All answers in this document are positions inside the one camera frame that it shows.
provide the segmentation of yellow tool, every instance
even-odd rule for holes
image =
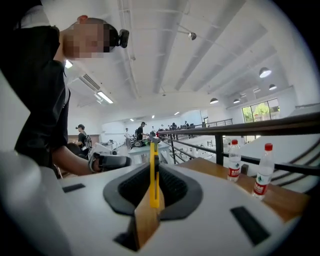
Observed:
[[[159,156],[158,142],[150,143],[150,206],[159,208]]]

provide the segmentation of white ceiling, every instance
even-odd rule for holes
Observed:
[[[101,58],[75,61],[66,70],[66,84],[76,92],[79,105],[96,104],[106,120],[172,116],[177,111],[212,107],[213,97],[219,99],[215,106],[229,107],[245,92],[258,99],[289,86],[268,31],[252,17],[245,0],[42,2],[51,24],[60,29],[84,14],[130,31],[126,49],[118,47]],[[197,38],[190,40],[178,24]],[[262,67],[272,74],[259,78]],[[94,92],[77,79],[85,73],[114,104],[95,101]],[[277,89],[269,91],[270,84]],[[261,91],[253,94],[255,88]]]

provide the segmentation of man wearing black shirt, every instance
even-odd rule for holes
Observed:
[[[137,136],[136,136],[136,140],[137,141],[142,141],[143,139],[143,135],[148,135],[148,134],[145,134],[144,133],[144,127],[145,127],[146,123],[145,122],[142,122],[141,123],[141,126],[138,128],[138,130],[136,131],[137,133]]]
[[[78,129],[79,135],[78,141],[75,144],[77,144],[80,147],[81,153],[87,157],[89,153],[89,140],[85,132],[85,126],[83,124],[79,124],[78,127],[76,127],[76,129]]]
[[[76,175],[91,174],[88,161],[66,148],[70,91],[64,83],[65,62],[111,51],[118,32],[85,15],[59,31],[50,26],[40,0],[21,1],[12,10],[3,25],[6,49],[1,52],[1,70],[30,111],[15,150],[39,166],[55,164]],[[98,161],[93,170],[100,170]]]

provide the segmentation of water bottle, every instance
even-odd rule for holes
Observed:
[[[268,185],[275,169],[275,161],[273,158],[272,149],[273,145],[271,143],[264,145],[265,153],[260,160],[259,171],[256,175],[256,180],[252,191],[252,195],[260,200],[265,197]]]
[[[231,141],[231,148],[229,152],[229,173],[227,179],[236,182],[240,174],[241,155],[239,152],[239,145],[236,139]]]

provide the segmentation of railing post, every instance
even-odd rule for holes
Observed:
[[[224,139],[222,135],[215,135],[215,151],[216,151],[216,163],[218,165],[224,165]]]
[[[170,134],[170,139],[171,139],[171,149],[172,149],[173,162],[174,162],[174,164],[176,164],[177,162],[176,162],[174,142],[172,140],[172,134]]]

